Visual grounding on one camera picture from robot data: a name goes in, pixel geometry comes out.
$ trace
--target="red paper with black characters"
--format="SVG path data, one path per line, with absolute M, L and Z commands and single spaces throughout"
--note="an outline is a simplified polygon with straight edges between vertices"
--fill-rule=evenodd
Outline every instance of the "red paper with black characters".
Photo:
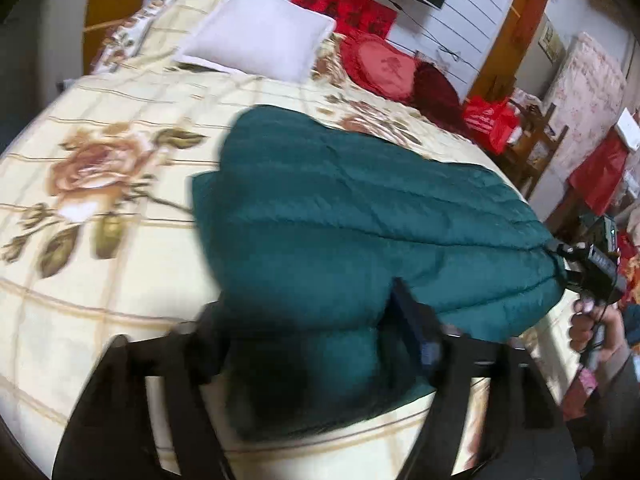
M 291 0 L 292 3 L 331 16 L 335 31 L 352 36 L 355 32 L 368 32 L 385 39 L 397 12 L 374 0 Z

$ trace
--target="floral bedspread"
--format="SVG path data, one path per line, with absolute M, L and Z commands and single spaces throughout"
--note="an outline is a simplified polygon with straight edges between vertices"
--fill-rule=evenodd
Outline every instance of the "floral bedspread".
M 338 36 L 298 85 L 171 62 L 179 41 L 218 1 L 152 0 L 111 38 L 137 56 L 101 53 L 108 70 L 79 80 L 0 158 L 0 414 L 46 474 L 105 343 L 120 333 L 162 335 L 217 298 L 193 229 L 190 176 L 217 168 L 230 124 L 248 107 L 298 110 L 424 157 L 500 173 L 465 139 L 352 84 L 336 53 Z M 154 18 L 145 35 L 134 40 L 144 41 L 130 44 L 124 29 L 148 14 Z M 525 334 L 558 398 L 577 363 L 565 335 L 573 298 L 567 293 Z M 457 470 L 473 461 L 487 386 L 473 386 Z M 158 453 L 177 470 L 158 387 L 148 380 Z M 222 377 L 203 392 L 239 478 L 394 478 L 431 402 L 261 446 L 239 441 L 226 424 L 223 388 Z

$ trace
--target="green puffer jacket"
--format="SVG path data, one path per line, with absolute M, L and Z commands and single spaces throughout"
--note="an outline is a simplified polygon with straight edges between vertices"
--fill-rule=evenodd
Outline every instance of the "green puffer jacket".
M 495 173 L 271 106 L 243 114 L 193 179 L 232 338 L 239 434 L 336 428 L 430 393 L 385 316 L 393 277 L 441 322 L 503 341 L 562 295 L 550 234 Z

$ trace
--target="human hand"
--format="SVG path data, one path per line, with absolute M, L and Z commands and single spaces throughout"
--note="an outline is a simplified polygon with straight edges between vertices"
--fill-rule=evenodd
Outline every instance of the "human hand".
M 589 298 L 580 298 L 574 303 L 574 312 L 576 314 L 571 318 L 569 329 L 569 346 L 576 352 L 581 352 L 587 346 L 593 337 L 593 326 L 598 321 L 605 327 L 604 342 L 598 353 L 601 364 L 626 345 L 622 315 L 615 304 L 609 305 L 605 310 L 604 306 L 595 306 Z

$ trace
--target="person's arm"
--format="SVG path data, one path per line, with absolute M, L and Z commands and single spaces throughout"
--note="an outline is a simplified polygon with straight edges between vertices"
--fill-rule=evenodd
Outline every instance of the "person's arm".
M 633 357 L 626 344 L 620 311 L 610 306 L 603 315 L 603 307 L 583 301 L 578 301 L 575 309 L 577 313 L 569 330 L 574 350 L 585 348 L 593 335 L 595 319 L 606 327 L 598 356 L 600 365 L 595 371 L 599 397 L 590 401 L 589 406 L 597 410 L 604 451 L 604 460 L 596 466 L 593 476 L 617 478 L 629 465 L 638 462 L 640 453 L 640 386 Z

